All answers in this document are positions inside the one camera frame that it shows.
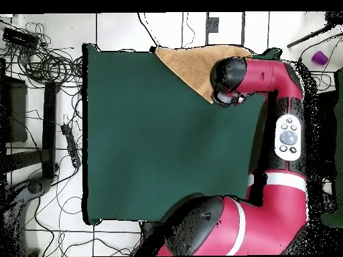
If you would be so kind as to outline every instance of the white tile floor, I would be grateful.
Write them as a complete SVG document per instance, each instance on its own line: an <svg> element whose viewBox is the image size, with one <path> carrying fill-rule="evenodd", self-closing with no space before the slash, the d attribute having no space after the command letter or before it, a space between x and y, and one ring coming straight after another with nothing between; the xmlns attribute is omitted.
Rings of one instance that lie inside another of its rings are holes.
<svg viewBox="0 0 343 257"><path fill-rule="evenodd" d="M263 52L267 48L267 33L268 33L268 12L247 12L246 15L246 30L245 30L245 46L256 52ZM169 48L180 48L181 45L181 20L182 13L147 13L142 20L148 22L148 28L153 36L158 40L159 44ZM239 44L241 39L241 13L210 13L210 17L219 17L219 33L212 34L209 37L209 44ZM205 38L205 18L206 13L189 12L188 21L184 24L184 44L190 43L187 47L203 46ZM123 48L132 48L137 51L147 51L153 45L147 32L138 21L136 13L103 13L98 14L98 32L96 36L96 16L95 14L42 14L42 15L17 15L13 19L13 24L18 27L25 27L26 23L41 23L45 27L45 33L51 38L51 48L74 48L65 50L73 59L82 55L81 45L83 43L95 43L97 40L101 50L119 50ZM269 47L278 47L283 49L283 59L296 60L301 51L311 44L314 44L329 35L337 33L339 28L318 36L316 39L311 39L305 43L288 50L286 45L291 41L308 34L309 32L322 27L324 24L324 14L318 12L270 12L269 26ZM323 70L323 67L316 66L310 61L311 56L315 51L322 50L327 56L330 55L332 48L335 46L338 39L326 42L318 47L309 50L304 55L304 63L311 70ZM343 45L338 45L337 50L332 56L327 70L334 71L343 66L342 54ZM73 89L66 89L67 92L73 94L76 92ZM27 95L27 111L37 110L40 116L43 113L43 90L29 89ZM64 115L70 118L74 112L71 107L71 97L65 93L58 94L57 105L57 122L62 124ZM82 116L82 105L79 106L80 115ZM37 114L30 113L30 116L37 117ZM31 131L38 146L42 144L42 122L27 118L27 127ZM78 123L82 129L82 120ZM78 130L77 125L73 128L74 137L78 139L82 135L82 131ZM28 138L26 143L15 143L14 147L34 147L31 138ZM66 140L62 133L56 133L56 147L66 148ZM66 151L56 151L56 160L60 161L62 157L67 155ZM40 166L31 166L19 171L14 171L12 175L8 174L7 179L13 184L27 179L27 176ZM62 161L60 178L65 178L73 172L70 159L67 157ZM42 197L40 209L44 208L56 196L56 191L60 192L66 185L66 182L61 183L58 188L52 188L49 193ZM74 176L66 185L63 192L59 194L59 202L62 205L67 199L77 196L82 196L82 172ZM31 203L26 220L27 228L38 230L41 227L31 220L33 213L37 207L38 201ZM80 211L80 199L73 198L69 200L64 209L70 213ZM52 201L46 208L38 214L39 221L51 230L74 230L85 231L64 234L63 251L67 256L92 256L94 251L95 256L110 256L115 253L115 250L107 247L108 244L112 247L123 249L131 249L138 241L139 234L129 234L128 232L139 233L138 222L125 221L103 221L95 227L95 238L101 239L105 244L96 241L94 247L92 243L83 246L73 246L67 251L67 247L71 244L79 244L92 240L92 226L87 226L82 221L82 214L67 214L61 213L56 199ZM58 232L55 232L55 239L48 249L46 255L61 256L58 247ZM41 248L42 252L50 243L52 236L49 232L26 232L27 244L31 248Z"/></svg>

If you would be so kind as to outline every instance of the floor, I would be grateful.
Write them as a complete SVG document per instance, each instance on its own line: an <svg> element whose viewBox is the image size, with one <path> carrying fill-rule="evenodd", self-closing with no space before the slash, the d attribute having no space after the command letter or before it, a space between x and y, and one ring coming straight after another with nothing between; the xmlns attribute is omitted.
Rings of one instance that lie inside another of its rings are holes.
<svg viewBox="0 0 343 257"><path fill-rule="evenodd" d="M184 13L184 30L182 28L182 13L141 13L142 20L147 23L158 44L169 48L187 48L203 46L205 44L205 19L206 13ZM219 17L220 27L218 33L212 33L208 37L209 44L241 44L242 13L210 13L210 17ZM25 27L27 23L41 23L45 27L45 33L51 38L51 48L64 48L73 59L82 55L83 43L97 43L101 50L134 49L147 51L153 45L146 30L138 21L136 13L101 13L101 14L39 14L39 15L16 15L12 24L17 27ZM283 49L283 59L296 60L302 50L320 40L341 32L338 28L319 35L294 48L287 49L286 45L299 37L302 37L315 29L324 26L324 14L320 12L246 12L245 15L245 46L257 53L263 52L267 47ZM327 41L320 46L313 47L303 56L305 65L313 71L322 71L324 68L311 62L314 52L321 50L328 57L338 42L338 38ZM343 45L338 44L336 51L326 67L326 71L335 71L343 66ZM13 67L12 76L17 67ZM324 82L318 80L320 88L326 87ZM77 92L76 88L65 88L69 94ZM27 94L27 111L31 117L42 116L42 96L44 91L29 89ZM82 102L78 106L82 117ZM74 110L71 96L64 92L58 94L57 122L68 123ZM78 139L79 147L82 148L82 119L76 119L73 126L73 134ZM32 118L26 119L27 127L38 146L42 145L42 121ZM13 143L13 147L34 147L29 137L25 143ZM56 133L56 148L65 149L66 139L61 132ZM25 151L12 149L13 153ZM59 179L70 176L73 167L70 158L66 157L67 151L56 150L56 161L61 162ZM40 165L27 167L8 174L9 183L16 184L27 179L34 171L39 174ZM82 221L80 213L80 198L82 196L82 168L80 172L69 181L62 182L52 188L42 197L38 220L54 234L54 241L45 253L45 256L121 256L126 255L139 241L140 229L138 222L126 222L116 220L104 220L94 228L87 226ZM41 253L47 248L52 240L51 232L44 231L33 219L38 201L34 200L26 215L25 237L30 248L40 248ZM97 239L92 242L93 234Z"/></svg>

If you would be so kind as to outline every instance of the white stripe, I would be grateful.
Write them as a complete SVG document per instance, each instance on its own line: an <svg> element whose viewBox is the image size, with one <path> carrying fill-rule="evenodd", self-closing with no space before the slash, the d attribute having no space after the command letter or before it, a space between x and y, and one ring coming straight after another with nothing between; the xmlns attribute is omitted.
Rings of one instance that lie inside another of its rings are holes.
<svg viewBox="0 0 343 257"><path fill-rule="evenodd" d="M239 227L238 227L238 234L236 237L236 241L234 242L233 247L231 248L231 250L227 253L227 256L232 256L235 255L239 248L241 248L243 240L244 240L244 236L245 236L245 213L244 213L244 209L242 208L242 206L240 205L239 202L233 200L234 203L237 206L238 209L238 214L239 214Z"/></svg>
<svg viewBox="0 0 343 257"><path fill-rule="evenodd" d="M254 184L254 175L249 175L248 177L248 187Z"/></svg>
<svg viewBox="0 0 343 257"><path fill-rule="evenodd" d="M300 189L306 192L306 181L298 175L291 173L267 173L267 184L269 185L284 185Z"/></svg>

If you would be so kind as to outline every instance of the green cloth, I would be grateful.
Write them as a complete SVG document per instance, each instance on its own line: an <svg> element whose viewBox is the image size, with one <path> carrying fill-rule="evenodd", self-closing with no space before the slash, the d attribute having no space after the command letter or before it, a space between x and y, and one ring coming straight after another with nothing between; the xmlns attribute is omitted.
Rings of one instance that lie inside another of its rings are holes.
<svg viewBox="0 0 343 257"><path fill-rule="evenodd" d="M155 54L87 46L90 219L154 222L191 193L245 197L263 96L221 108Z"/></svg>

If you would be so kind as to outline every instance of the power strip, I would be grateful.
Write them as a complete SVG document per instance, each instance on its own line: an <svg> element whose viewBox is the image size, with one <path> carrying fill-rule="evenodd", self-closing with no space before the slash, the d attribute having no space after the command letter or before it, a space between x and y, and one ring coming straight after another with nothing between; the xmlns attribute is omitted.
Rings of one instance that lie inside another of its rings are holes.
<svg viewBox="0 0 343 257"><path fill-rule="evenodd" d="M61 131L62 131L62 134L67 139L68 154L70 155L72 159L72 166L75 169L78 169L81 166L81 160L78 155L78 149L74 140L74 136L72 134L72 129L69 127L69 125L63 124L61 125Z"/></svg>

